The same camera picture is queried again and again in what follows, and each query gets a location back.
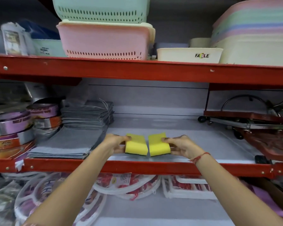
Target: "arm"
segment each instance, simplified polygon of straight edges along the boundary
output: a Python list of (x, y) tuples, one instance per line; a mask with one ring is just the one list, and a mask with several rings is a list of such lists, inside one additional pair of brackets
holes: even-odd
[[(165, 138), (171, 154), (193, 159), (205, 151), (187, 136)], [(245, 185), (225, 170), (212, 156), (203, 155), (196, 167), (236, 226), (283, 226), (283, 219)]]
[(107, 134), (104, 141), (26, 220), (41, 226), (71, 226), (79, 214), (103, 165), (113, 153), (124, 151), (120, 144), (129, 137)]

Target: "fable logo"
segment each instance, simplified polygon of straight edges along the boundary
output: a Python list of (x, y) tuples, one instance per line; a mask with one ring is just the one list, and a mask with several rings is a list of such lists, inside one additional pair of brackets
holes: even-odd
[(204, 54), (204, 53), (200, 53), (200, 54), (196, 54), (195, 57), (196, 58), (208, 58), (210, 56), (210, 54)]

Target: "wheel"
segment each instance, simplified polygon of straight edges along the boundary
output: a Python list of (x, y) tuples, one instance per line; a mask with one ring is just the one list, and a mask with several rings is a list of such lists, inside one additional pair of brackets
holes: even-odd
[(234, 132), (234, 136), (238, 139), (238, 140), (242, 140), (244, 139), (244, 137), (242, 136), (242, 134), (238, 131), (236, 131), (235, 129), (233, 129)]
[(204, 122), (207, 121), (207, 118), (206, 118), (205, 116), (201, 116), (201, 117), (198, 118), (198, 121), (199, 121), (200, 123), (204, 123)]

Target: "sponge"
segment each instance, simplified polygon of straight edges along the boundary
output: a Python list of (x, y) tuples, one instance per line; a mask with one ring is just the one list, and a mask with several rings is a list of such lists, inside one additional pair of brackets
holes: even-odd
[(144, 136), (127, 134), (132, 139), (126, 142), (125, 153), (137, 154), (146, 156), (148, 154), (148, 147)]
[(170, 145), (162, 142), (162, 137), (166, 137), (165, 132), (149, 136), (149, 150), (151, 156), (159, 156), (171, 153)]

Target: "red thread bracelet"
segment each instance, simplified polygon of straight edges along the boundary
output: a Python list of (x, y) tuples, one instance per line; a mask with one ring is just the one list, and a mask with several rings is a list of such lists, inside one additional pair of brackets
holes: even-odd
[(199, 156), (197, 156), (197, 157), (195, 157), (195, 158), (190, 159), (190, 161), (191, 161), (192, 163), (196, 164), (196, 163), (198, 162), (198, 160), (200, 160), (200, 158), (201, 158), (203, 155), (205, 155), (205, 154), (211, 155), (211, 154), (208, 153), (208, 152), (204, 152), (203, 154), (201, 154), (201, 155), (199, 155)]

